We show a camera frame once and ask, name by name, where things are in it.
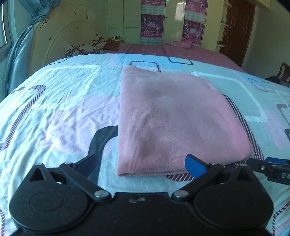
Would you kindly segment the brown wooden door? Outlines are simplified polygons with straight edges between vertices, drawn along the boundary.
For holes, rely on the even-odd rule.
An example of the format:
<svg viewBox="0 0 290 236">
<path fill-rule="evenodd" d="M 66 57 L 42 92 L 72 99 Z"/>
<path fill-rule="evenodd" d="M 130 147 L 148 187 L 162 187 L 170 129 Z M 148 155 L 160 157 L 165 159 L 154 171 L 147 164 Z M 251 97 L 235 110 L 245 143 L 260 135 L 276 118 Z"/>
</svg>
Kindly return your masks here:
<svg viewBox="0 0 290 236">
<path fill-rule="evenodd" d="M 227 15 L 220 53 L 242 66 L 254 22 L 255 6 L 249 1 L 227 1 Z"/>
</svg>

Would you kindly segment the upper left pink poster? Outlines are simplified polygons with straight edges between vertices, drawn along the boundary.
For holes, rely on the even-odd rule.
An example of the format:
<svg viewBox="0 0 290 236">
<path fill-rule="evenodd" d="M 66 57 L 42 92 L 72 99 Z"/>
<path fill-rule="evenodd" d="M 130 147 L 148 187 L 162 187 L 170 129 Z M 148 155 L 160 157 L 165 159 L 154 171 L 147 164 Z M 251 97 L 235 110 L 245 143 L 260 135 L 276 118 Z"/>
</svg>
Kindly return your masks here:
<svg viewBox="0 0 290 236">
<path fill-rule="evenodd" d="M 164 0 L 148 0 L 141 2 L 141 13 L 149 15 L 162 15 L 165 14 L 165 1 Z"/>
</svg>

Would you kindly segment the lower left pink poster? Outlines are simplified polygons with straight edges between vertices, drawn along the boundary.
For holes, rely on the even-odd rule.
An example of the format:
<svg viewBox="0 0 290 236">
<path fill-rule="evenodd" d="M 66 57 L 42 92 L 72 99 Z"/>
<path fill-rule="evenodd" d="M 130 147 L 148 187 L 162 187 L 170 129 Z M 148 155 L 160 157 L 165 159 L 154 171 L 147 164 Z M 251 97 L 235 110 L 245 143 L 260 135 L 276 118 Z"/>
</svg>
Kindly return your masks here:
<svg viewBox="0 0 290 236">
<path fill-rule="evenodd" d="M 140 43 L 160 46 L 163 42 L 164 15 L 141 15 Z"/>
</svg>

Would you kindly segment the window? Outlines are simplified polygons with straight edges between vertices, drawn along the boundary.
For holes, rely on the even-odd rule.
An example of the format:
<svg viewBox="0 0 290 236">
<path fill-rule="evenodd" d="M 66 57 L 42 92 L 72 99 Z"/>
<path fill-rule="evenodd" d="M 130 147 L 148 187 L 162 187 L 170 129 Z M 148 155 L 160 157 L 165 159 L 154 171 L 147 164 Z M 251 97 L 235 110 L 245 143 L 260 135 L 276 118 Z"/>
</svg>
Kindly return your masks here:
<svg viewBox="0 0 290 236">
<path fill-rule="evenodd" d="M 14 43 L 14 1 L 1 1 L 1 62 Z"/>
</svg>

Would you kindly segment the white blue patterned bedsheet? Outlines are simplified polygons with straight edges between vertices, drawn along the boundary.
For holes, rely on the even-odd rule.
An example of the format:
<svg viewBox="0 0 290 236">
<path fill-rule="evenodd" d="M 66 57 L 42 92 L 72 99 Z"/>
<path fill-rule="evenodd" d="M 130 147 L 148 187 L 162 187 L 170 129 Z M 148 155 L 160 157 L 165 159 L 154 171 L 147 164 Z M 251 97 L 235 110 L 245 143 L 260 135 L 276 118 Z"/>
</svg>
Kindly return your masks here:
<svg viewBox="0 0 290 236">
<path fill-rule="evenodd" d="M 226 96 L 256 157 L 289 159 L 289 88 L 196 60 L 99 54 L 63 58 L 41 68 L 1 102 L 1 235 L 16 227 L 9 202 L 35 163 L 57 167 L 88 154 L 97 130 L 119 122 L 124 67 L 190 74 Z"/>
</svg>

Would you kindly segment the patterned white brown pillow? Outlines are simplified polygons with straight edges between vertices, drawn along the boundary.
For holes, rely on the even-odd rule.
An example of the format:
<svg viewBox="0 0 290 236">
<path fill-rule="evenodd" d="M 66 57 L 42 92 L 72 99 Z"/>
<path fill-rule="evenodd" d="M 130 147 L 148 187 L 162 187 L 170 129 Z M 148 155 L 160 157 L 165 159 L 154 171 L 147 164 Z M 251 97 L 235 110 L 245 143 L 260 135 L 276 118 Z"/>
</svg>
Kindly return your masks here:
<svg viewBox="0 0 290 236">
<path fill-rule="evenodd" d="M 107 38 L 104 38 L 98 34 L 88 44 L 81 44 L 79 46 L 67 45 L 64 47 L 64 54 L 66 57 L 90 55 L 90 54 L 104 54 L 103 47 L 107 42 Z"/>
</svg>

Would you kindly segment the blue curtain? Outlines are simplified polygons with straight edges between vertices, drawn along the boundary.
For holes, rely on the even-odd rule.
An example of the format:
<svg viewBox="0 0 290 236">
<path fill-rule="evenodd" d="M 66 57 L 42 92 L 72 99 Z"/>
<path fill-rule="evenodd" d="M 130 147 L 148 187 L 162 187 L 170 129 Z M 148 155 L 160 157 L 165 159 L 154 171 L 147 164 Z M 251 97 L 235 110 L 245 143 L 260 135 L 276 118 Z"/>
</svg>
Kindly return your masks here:
<svg viewBox="0 0 290 236">
<path fill-rule="evenodd" d="M 33 27 L 44 20 L 50 11 L 60 4 L 60 1 L 19 1 L 30 14 L 30 25 L 17 38 L 7 59 L 4 73 L 4 89 L 10 94 L 16 87 L 28 78 L 28 64 L 33 40 Z"/>
</svg>

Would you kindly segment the lower right pink poster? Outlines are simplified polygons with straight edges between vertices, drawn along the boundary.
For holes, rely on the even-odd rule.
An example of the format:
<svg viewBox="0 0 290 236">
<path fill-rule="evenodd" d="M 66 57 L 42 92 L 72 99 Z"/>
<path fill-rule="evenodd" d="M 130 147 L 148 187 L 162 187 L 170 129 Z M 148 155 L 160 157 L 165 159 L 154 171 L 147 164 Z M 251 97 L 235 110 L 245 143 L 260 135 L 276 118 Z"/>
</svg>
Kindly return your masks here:
<svg viewBox="0 0 290 236">
<path fill-rule="evenodd" d="M 202 44 L 202 37 L 204 34 L 204 23 L 185 20 L 181 41 L 191 42 L 200 46 Z"/>
</svg>

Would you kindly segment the crumpled pink cloth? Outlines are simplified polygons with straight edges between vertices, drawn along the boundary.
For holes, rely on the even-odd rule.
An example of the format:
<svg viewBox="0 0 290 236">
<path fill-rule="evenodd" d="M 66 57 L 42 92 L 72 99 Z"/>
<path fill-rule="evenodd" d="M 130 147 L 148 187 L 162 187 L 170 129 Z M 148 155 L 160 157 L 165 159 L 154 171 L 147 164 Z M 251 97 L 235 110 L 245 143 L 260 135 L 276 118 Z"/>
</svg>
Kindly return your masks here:
<svg viewBox="0 0 290 236">
<path fill-rule="evenodd" d="M 179 48 L 184 48 L 184 49 L 191 49 L 193 48 L 195 45 L 190 42 L 190 41 L 172 41 L 169 43 L 166 43 L 165 46 L 175 46 L 175 47 L 179 47 Z"/>
</svg>

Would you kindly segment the pink knit sweater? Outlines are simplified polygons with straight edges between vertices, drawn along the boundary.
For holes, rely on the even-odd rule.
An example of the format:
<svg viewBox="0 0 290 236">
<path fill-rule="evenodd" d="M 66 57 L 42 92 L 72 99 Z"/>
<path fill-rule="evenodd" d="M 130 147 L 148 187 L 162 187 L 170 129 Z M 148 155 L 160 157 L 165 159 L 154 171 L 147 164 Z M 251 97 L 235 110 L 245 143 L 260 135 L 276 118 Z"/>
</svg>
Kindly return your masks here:
<svg viewBox="0 0 290 236">
<path fill-rule="evenodd" d="M 211 82 L 132 65 L 120 83 L 118 138 L 118 176 L 183 174 L 188 154 L 222 165 L 253 154 L 241 122 Z"/>
</svg>

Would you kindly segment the pink poster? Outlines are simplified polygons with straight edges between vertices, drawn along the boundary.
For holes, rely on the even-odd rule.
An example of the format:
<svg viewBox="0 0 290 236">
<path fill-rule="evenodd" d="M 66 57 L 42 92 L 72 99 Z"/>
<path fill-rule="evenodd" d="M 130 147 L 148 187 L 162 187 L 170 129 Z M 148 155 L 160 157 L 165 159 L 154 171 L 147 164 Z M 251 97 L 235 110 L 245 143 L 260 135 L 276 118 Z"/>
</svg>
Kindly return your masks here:
<svg viewBox="0 0 290 236">
<path fill-rule="evenodd" d="M 204 23 L 185 20 L 181 41 L 191 42 L 200 46 L 202 44 L 202 37 L 204 34 Z"/>
<path fill-rule="evenodd" d="M 148 0 L 141 2 L 141 13 L 149 15 L 162 15 L 165 14 L 165 1 L 164 0 Z"/>
<path fill-rule="evenodd" d="M 140 43 L 160 46 L 163 42 L 164 15 L 141 15 Z"/>
<path fill-rule="evenodd" d="M 185 20 L 204 23 L 206 21 L 207 0 L 187 0 Z"/>
</svg>

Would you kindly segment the upper right pink poster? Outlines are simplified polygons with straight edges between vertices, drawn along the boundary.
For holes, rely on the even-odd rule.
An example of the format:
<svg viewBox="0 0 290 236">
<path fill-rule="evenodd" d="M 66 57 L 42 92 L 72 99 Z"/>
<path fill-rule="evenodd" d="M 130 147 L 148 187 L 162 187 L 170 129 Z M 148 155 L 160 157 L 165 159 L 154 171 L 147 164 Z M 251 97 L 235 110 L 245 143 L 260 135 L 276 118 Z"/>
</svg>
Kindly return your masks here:
<svg viewBox="0 0 290 236">
<path fill-rule="evenodd" d="M 206 21 L 207 0 L 187 0 L 185 20 L 204 23 Z"/>
</svg>

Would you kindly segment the dark wooden chair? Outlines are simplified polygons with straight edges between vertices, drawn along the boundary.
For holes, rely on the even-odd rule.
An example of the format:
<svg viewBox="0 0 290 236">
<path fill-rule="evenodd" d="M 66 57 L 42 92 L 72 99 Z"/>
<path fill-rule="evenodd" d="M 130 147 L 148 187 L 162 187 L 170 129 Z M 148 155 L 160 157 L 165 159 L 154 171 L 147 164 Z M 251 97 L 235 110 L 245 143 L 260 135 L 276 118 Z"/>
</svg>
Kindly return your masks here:
<svg viewBox="0 0 290 236">
<path fill-rule="evenodd" d="M 276 76 L 270 76 L 266 78 L 267 81 L 289 87 L 290 66 L 286 63 L 282 63 L 279 72 Z"/>
</svg>

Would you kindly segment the orange striped pillow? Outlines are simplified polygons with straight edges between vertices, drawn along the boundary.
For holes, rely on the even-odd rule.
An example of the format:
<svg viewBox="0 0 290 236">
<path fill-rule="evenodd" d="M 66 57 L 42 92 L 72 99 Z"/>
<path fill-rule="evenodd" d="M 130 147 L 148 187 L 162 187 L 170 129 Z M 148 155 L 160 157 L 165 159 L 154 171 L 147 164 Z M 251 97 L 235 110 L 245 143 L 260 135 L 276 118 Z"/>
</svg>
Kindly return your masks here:
<svg viewBox="0 0 290 236">
<path fill-rule="evenodd" d="M 108 51 L 118 51 L 119 50 L 119 45 L 120 42 L 113 40 L 113 39 L 108 39 L 103 46 L 103 50 L 108 50 Z"/>
</svg>

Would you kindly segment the cream corner shelves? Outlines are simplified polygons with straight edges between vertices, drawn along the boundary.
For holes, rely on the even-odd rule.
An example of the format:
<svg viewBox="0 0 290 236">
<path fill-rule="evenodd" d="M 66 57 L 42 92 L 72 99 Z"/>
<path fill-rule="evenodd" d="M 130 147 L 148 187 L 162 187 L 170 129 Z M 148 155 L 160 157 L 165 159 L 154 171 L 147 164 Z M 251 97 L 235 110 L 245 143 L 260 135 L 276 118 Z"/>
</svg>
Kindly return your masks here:
<svg viewBox="0 0 290 236">
<path fill-rule="evenodd" d="M 223 41 L 224 31 L 228 27 L 228 25 L 226 24 L 228 8 L 231 8 L 231 4 L 229 4 L 229 1 L 224 1 L 222 17 L 221 17 L 221 26 L 220 26 L 217 46 L 215 50 L 216 52 L 219 52 L 220 49 L 224 47 L 224 44 L 222 43 L 222 41 Z"/>
</svg>

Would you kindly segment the cream glossy wardrobe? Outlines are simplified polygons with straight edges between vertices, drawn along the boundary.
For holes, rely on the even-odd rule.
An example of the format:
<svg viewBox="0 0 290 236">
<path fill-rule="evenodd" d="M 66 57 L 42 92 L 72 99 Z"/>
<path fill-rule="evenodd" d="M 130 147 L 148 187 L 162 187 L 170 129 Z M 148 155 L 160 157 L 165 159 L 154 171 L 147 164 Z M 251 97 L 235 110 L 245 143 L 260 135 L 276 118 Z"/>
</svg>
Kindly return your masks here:
<svg viewBox="0 0 290 236">
<path fill-rule="evenodd" d="M 142 1 L 107 1 L 109 37 L 131 44 L 140 43 Z M 270 8 L 271 1 L 249 1 L 256 7 Z M 207 1 L 206 21 L 200 47 L 216 50 L 224 1 Z M 186 1 L 165 1 L 163 42 L 181 41 Z"/>
</svg>

